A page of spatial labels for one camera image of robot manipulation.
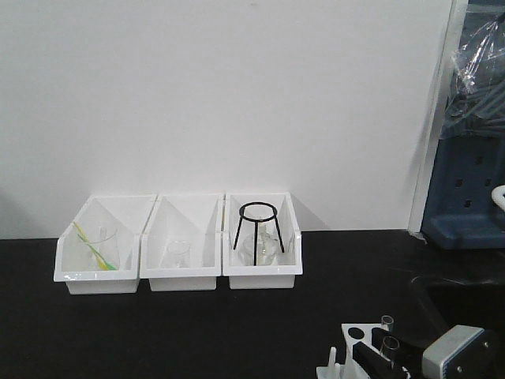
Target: black table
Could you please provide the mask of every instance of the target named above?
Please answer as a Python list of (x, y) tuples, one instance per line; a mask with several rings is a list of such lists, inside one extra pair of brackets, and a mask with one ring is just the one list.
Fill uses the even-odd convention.
[(498, 252), (445, 252), (405, 231), (305, 232), (292, 290), (69, 295), (53, 283), (55, 239), (0, 241), (0, 377), (315, 378), (343, 322), (395, 318), (436, 330), (409, 283), (416, 276), (490, 275)]

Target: test tube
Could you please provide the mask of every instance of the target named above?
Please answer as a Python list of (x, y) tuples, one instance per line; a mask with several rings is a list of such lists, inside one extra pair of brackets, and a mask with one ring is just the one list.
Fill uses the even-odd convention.
[(395, 358), (396, 352), (400, 348), (400, 342), (391, 336), (385, 336), (382, 340), (382, 345), (380, 346), (380, 354), (389, 359), (390, 368), (393, 370), (395, 368)]
[(380, 327), (388, 332), (393, 332), (393, 325), (395, 324), (395, 319), (388, 315), (383, 315), (380, 318)]

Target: white plastic tray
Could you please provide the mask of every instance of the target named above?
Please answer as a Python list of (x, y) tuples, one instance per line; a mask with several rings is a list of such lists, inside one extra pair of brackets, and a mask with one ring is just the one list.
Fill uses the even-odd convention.
[(140, 236), (156, 195), (91, 196), (73, 220), (91, 241), (100, 229), (114, 231), (120, 260), (118, 270), (90, 269), (91, 250), (78, 237), (71, 223), (58, 239), (54, 281), (66, 282), (72, 295), (117, 294), (137, 291)]
[[(163, 195), (142, 238), (140, 277), (153, 291), (214, 290), (221, 275), (223, 194)], [(180, 260), (171, 246), (186, 246)]]
[[(285, 253), (278, 254), (274, 265), (244, 265), (238, 258), (239, 246), (254, 232), (254, 223), (243, 221), (237, 249), (233, 244), (239, 223), (239, 208), (249, 202), (262, 201), (274, 205), (278, 211), (278, 221)], [(275, 222), (269, 221), (267, 228), (276, 235)], [(302, 274), (301, 232), (294, 214), (289, 193), (228, 193), (226, 195), (225, 220), (223, 230), (223, 275), (230, 277), (230, 288), (292, 288), (295, 275)]]

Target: plastic bag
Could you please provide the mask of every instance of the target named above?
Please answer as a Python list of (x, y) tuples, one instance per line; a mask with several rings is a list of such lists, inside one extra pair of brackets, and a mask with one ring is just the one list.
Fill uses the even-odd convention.
[(505, 13), (482, 22), (486, 17), (466, 21), (461, 48), (453, 55), (454, 80), (442, 138), (505, 137)]

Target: gray device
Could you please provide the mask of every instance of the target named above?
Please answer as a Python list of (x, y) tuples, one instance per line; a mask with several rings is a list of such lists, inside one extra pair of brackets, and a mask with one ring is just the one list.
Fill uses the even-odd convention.
[(498, 350), (498, 336), (490, 330), (456, 325), (423, 353), (427, 379), (483, 377)]

